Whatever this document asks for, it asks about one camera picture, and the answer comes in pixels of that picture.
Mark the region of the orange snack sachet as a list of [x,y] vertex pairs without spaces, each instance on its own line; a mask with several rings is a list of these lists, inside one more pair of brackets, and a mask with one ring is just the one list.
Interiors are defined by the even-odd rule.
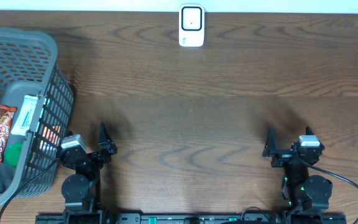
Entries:
[[44,127],[42,131],[42,137],[46,140],[58,145],[58,142],[60,140],[59,134],[61,131],[61,126],[52,126],[52,128]]

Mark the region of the white teal snack packet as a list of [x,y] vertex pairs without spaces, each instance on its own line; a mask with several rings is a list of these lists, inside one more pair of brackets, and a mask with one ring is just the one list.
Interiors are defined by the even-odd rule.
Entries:
[[30,124],[37,106],[38,98],[36,96],[25,95],[19,115],[14,123],[11,134],[25,136],[30,129]]

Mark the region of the green lidded round jar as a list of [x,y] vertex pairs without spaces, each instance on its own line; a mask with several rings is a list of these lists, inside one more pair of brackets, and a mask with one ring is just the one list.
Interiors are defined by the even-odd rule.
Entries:
[[12,144],[6,149],[4,154],[4,161],[6,164],[17,167],[19,159],[21,157],[22,143]]

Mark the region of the red Top chocolate bar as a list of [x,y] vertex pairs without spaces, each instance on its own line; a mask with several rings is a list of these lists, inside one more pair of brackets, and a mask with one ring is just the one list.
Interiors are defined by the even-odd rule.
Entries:
[[16,110],[17,108],[15,107],[0,106],[0,164],[3,160],[4,150],[11,133],[11,126]]

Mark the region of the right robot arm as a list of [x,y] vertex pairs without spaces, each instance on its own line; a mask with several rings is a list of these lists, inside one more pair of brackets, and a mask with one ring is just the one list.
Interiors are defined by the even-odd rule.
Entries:
[[333,184],[320,175],[309,175],[308,168],[319,161],[324,145],[310,127],[289,149],[279,149],[272,128],[268,128],[262,155],[271,157],[272,167],[282,167],[282,197],[290,208],[277,216],[282,223],[322,223],[322,212],[329,208]]

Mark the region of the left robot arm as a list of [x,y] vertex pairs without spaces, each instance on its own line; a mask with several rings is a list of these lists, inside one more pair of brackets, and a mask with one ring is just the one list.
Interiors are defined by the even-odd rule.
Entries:
[[62,183],[64,223],[115,222],[114,215],[101,203],[101,169],[117,153],[104,123],[99,125],[98,145],[101,150],[87,153],[83,138],[75,134],[65,137],[57,151],[61,165],[75,171]]

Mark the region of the white barcode scanner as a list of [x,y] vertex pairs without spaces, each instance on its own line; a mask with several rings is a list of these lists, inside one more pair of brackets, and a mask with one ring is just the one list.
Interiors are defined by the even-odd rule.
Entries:
[[199,4],[184,4],[179,10],[178,42],[182,47],[204,44],[205,11]]

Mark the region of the grey plastic mesh basket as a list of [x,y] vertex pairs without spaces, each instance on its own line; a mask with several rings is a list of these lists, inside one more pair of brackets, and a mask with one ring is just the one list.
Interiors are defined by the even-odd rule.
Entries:
[[[0,106],[21,110],[24,96],[37,106],[25,136],[9,135],[7,146],[22,143],[17,167],[0,164],[0,206],[9,197],[45,193],[55,179],[57,147],[68,131],[74,96],[58,66],[56,42],[43,32],[0,28]],[[61,126],[58,145],[42,137],[44,127]]]

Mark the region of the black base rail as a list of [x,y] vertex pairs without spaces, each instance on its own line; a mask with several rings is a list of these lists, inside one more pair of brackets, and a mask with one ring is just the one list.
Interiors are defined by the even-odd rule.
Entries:
[[220,224],[220,223],[346,223],[344,215],[293,215],[282,218],[278,215],[251,212],[244,215],[159,215],[139,213],[118,213],[105,223],[115,224]]

